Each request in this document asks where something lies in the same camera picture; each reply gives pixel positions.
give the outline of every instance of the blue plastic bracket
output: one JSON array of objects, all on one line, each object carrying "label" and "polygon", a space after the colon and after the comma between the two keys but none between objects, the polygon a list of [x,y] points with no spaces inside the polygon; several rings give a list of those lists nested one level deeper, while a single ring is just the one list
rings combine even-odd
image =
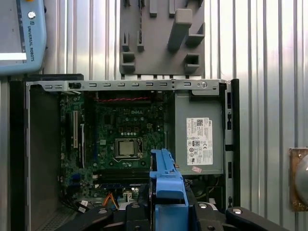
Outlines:
[{"label": "blue plastic bracket", "polygon": [[[33,73],[41,69],[46,49],[44,1],[19,0],[21,22],[25,37],[26,61],[21,64],[0,66],[0,76]],[[30,19],[29,12],[35,17]]]},{"label": "blue plastic bracket", "polygon": [[[156,159],[157,171],[151,171],[150,178],[156,181],[156,198],[170,199],[170,204],[155,205],[155,230],[187,231],[188,200],[183,177],[176,170],[167,149],[152,150],[152,157]],[[182,200],[183,203],[173,204],[174,199]]]}]

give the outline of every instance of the dell logo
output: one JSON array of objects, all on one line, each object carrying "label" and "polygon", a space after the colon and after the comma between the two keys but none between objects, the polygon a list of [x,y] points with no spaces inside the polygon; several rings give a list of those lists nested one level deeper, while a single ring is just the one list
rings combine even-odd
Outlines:
[{"label": "dell logo", "polygon": [[143,114],[142,111],[131,111],[132,114]]}]

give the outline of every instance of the red wire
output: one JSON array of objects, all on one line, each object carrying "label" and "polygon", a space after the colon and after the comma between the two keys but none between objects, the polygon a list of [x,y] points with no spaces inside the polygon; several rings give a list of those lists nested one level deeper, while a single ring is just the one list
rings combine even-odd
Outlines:
[{"label": "red wire", "polygon": [[139,97],[139,98],[117,98],[117,99],[109,99],[109,100],[98,100],[98,102],[106,103],[106,102],[113,102],[113,101],[135,101],[135,100],[146,100],[148,97]]}]

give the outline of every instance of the gray tool holder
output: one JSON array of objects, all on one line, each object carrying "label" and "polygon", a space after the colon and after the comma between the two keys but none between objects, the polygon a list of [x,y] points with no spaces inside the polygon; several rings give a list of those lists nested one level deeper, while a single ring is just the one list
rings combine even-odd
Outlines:
[{"label": "gray tool holder", "polygon": [[121,1],[120,72],[204,74],[203,0]]}]

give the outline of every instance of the motherboard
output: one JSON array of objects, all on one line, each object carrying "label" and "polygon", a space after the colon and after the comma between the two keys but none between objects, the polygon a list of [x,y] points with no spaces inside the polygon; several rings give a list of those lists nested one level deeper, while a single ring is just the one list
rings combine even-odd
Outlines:
[{"label": "motherboard", "polygon": [[147,183],[152,149],[165,146],[163,101],[61,95],[61,175],[79,198]]}]

